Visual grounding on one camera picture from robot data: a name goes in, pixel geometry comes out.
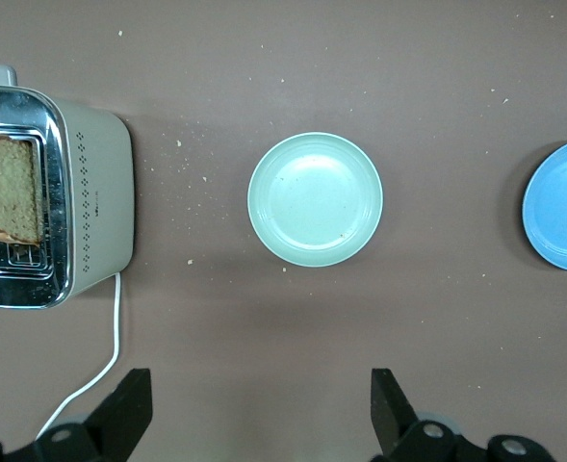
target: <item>plate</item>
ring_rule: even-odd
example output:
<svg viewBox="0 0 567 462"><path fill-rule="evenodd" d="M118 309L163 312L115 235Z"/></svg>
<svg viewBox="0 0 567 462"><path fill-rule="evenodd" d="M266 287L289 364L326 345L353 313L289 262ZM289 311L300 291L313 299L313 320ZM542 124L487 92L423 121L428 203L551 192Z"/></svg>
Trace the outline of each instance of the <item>plate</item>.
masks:
<svg viewBox="0 0 567 462"><path fill-rule="evenodd" d="M343 262L371 238L383 191L369 157L327 133L303 133L273 147L248 187L257 236L275 255L304 267Z"/></svg>
<svg viewBox="0 0 567 462"><path fill-rule="evenodd" d="M523 200L523 224L535 250L567 270L567 144L531 177Z"/></svg>

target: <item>mint green plate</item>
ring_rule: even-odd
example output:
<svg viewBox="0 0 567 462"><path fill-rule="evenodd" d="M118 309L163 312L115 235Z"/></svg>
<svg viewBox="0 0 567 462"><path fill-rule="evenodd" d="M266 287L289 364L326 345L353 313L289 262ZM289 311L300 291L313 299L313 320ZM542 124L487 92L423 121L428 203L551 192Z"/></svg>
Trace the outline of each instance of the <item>mint green plate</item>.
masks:
<svg viewBox="0 0 567 462"><path fill-rule="evenodd" d="M304 267L358 252L379 224L383 191L371 160L352 142L303 133L273 147L248 186L248 214L262 243Z"/></svg>

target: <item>white toaster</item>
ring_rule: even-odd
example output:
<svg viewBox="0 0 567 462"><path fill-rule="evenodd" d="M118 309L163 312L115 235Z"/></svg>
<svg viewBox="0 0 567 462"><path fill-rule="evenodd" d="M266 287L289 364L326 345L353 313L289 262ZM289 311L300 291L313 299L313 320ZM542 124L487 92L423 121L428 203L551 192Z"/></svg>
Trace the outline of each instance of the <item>white toaster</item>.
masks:
<svg viewBox="0 0 567 462"><path fill-rule="evenodd" d="M129 132L106 111L16 85L0 65L0 134L34 147L39 246L0 243L0 307L49 308L129 263L134 179Z"/></svg>

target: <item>brown tabletop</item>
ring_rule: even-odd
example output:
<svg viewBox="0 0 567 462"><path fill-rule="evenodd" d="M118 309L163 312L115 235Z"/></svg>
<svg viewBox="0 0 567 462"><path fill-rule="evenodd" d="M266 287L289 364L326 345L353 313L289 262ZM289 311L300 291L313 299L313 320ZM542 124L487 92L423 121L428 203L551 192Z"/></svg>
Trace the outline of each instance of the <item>brown tabletop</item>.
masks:
<svg viewBox="0 0 567 462"><path fill-rule="evenodd" d="M0 64L133 138L122 352L64 416L148 367L132 461L365 461L388 367L472 442L567 461L567 271L521 222L567 142L567 2L0 2ZM385 195L367 246L323 269L271 254L246 210L264 153L307 131L360 146ZM113 292L0 309L6 449L106 364Z"/></svg>

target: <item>white power cord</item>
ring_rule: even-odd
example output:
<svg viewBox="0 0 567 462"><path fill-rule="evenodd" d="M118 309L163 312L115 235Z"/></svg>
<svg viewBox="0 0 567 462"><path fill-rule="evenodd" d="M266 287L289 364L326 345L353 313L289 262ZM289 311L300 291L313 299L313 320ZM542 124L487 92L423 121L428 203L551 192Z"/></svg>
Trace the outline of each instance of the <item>white power cord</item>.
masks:
<svg viewBox="0 0 567 462"><path fill-rule="evenodd" d="M98 373L89 383L87 383L84 387L80 388L79 390L76 390L75 392L73 392L71 395L69 395L67 398L64 399L64 401L57 408L57 410L54 411L54 414L52 414L50 419L48 419L48 422L46 422L45 425L41 428L41 430L37 435L36 440L43 433L45 433L45 431L54 421L56 421L57 417L59 417L59 414L63 412L63 410L70 402L72 402L74 399L76 399L84 392L92 388L92 386L95 383L101 380L101 378L106 373L108 373L108 371L112 368L112 366L115 364L116 360L118 359L118 355L120 354L120 273L119 272L115 274L115 281L116 281L116 288L114 294L114 353L112 354L112 359L110 359L110 362L107 364L107 366L103 368L101 372Z"/></svg>

